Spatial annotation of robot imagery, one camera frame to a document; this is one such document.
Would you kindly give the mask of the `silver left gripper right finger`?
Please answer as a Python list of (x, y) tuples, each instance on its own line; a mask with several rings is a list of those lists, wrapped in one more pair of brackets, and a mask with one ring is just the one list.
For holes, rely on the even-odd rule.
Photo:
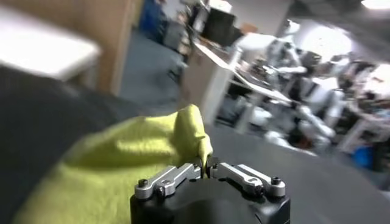
[(222, 163), (217, 157), (207, 158), (207, 176), (217, 180), (232, 181), (245, 193), (255, 197), (286, 195), (286, 184), (281, 178), (267, 176), (247, 165)]

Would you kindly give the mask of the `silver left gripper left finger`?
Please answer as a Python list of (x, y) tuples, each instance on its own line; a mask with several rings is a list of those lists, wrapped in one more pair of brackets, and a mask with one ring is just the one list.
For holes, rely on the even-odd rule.
[(140, 179), (135, 185), (134, 197), (138, 200), (150, 200), (152, 197), (164, 200), (173, 196), (177, 187), (185, 180), (197, 180), (203, 175), (203, 162), (200, 158), (180, 167), (169, 165), (150, 178)]

